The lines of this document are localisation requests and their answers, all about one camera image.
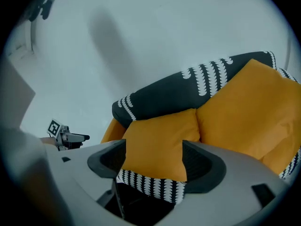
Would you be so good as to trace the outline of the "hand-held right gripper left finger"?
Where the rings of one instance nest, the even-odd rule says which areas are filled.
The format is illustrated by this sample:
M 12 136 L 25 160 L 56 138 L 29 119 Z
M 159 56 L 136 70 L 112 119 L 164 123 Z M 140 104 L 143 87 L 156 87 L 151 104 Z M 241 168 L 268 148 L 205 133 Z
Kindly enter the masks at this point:
M 89 156 L 88 167 L 101 178 L 116 178 L 126 159 L 126 140 L 111 144 Z

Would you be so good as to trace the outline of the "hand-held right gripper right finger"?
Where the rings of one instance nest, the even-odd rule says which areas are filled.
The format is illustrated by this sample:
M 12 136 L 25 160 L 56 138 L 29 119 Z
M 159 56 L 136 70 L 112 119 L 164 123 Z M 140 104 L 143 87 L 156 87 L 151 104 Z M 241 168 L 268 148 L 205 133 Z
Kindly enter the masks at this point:
M 226 175 L 226 164 L 219 156 L 198 144 L 182 142 L 182 162 L 186 171 L 186 194 L 204 194 L 217 187 Z

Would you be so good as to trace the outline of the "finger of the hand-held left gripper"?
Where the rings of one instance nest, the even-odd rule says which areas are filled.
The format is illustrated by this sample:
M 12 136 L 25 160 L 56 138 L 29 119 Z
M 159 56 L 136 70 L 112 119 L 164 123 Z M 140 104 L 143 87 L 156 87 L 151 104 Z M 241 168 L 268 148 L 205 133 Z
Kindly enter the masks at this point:
M 89 135 L 83 135 L 83 134 L 69 134 L 68 135 L 68 148 L 69 149 L 77 149 L 80 148 L 83 145 L 83 142 L 90 139 Z

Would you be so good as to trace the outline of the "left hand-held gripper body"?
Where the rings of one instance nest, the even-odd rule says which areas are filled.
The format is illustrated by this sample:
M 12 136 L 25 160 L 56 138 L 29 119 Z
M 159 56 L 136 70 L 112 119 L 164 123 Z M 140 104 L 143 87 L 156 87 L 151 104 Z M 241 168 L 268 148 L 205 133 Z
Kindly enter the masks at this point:
M 69 141 L 71 134 L 68 126 L 52 119 L 48 126 L 47 133 L 50 137 L 55 139 L 55 146 L 59 151 L 71 149 L 71 142 Z

